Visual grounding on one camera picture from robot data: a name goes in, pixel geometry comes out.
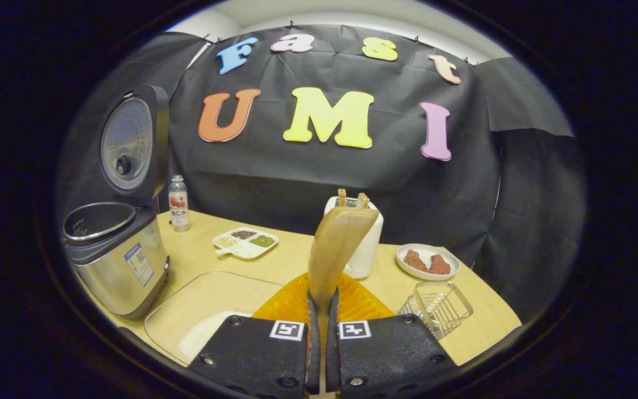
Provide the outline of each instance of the water bottle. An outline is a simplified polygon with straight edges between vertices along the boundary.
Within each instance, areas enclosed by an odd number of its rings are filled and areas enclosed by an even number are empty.
[[[182,175],[174,175],[169,185],[169,210],[172,213],[172,226],[175,232],[188,230],[188,197]]]

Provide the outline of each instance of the blue letter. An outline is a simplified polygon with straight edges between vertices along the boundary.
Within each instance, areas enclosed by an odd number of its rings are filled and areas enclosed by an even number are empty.
[[[223,75],[224,73],[245,64],[245,61],[247,60],[240,56],[250,54],[250,51],[252,50],[250,45],[256,42],[258,42],[258,38],[248,38],[226,48],[225,50],[219,51],[216,57],[220,55],[220,60],[223,61],[223,68],[220,69],[220,74]]]

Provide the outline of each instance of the plate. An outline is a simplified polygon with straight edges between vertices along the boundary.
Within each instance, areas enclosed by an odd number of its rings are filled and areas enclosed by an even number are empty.
[[[423,263],[425,263],[425,265],[427,266],[432,264],[432,261],[430,260],[430,258],[433,255],[436,255],[436,254],[441,255],[443,259],[445,260],[445,262],[447,262],[447,264],[450,265],[450,269],[451,269],[450,274],[430,274],[424,271],[417,270],[416,268],[410,267],[409,265],[407,265],[407,263],[403,262],[403,259],[405,258],[406,255],[408,255],[408,250],[410,249],[417,252],[418,256],[420,256],[420,260],[422,260]],[[452,255],[447,250],[444,250],[438,247],[433,247],[432,245],[427,245],[423,243],[406,243],[406,245],[403,245],[402,247],[398,248],[397,252],[395,252],[395,260],[398,262],[398,265],[400,266],[400,268],[402,268],[402,270],[405,270],[405,272],[407,272],[408,274],[413,275],[422,280],[428,280],[428,281],[450,280],[450,278],[453,278],[454,275],[456,275],[456,273],[459,272],[459,260],[454,255]]]
[[[235,232],[240,232],[240,230],[254,232],[255,234],[243,239],[233,237],[231,235]],[[255,245],[251,242],[252,240],[260,236],[266,236],[266,237],[272,238],[274,242],[269,247],[261,247],[260,245]],[[215,245],[218,248],[225,248],[219,243],[219,240],[221,240],[222,238],[232,239],[238,242],[236,243],[236,245],[229,247],[228,250],[230,250],[229,253],[232,253],[233,255],[238,256],[238,258],[241,258],[241,259],[255,259],[258,256],[263,255],[263,253],[271,250],[279,242],[279,238],[277,238],[276,235],[268,233],[268,232],[263,232],[262,230],[253,229],[251,227],[238,227],[238,229],[233,229],[228,232],[225,232],[213,238],[213,245]]]

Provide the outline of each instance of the rice cooker lid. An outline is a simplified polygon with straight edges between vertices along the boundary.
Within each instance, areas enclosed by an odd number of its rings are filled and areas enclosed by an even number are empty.
[[[148,204],[164,186],[169,146],[169,96],[142,84],[120,98],[105,123],[100,165],[117,200]]]

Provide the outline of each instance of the rice cooker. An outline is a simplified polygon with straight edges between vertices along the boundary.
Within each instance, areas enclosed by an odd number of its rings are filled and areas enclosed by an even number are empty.
[[[100,140],[100,166],[116,194],[71,211],[64,251],[111,313],[138,319],[167,282],[169,256],[149,206],[164,186],[169,143],[166,91],[140,85],[119,99]]]

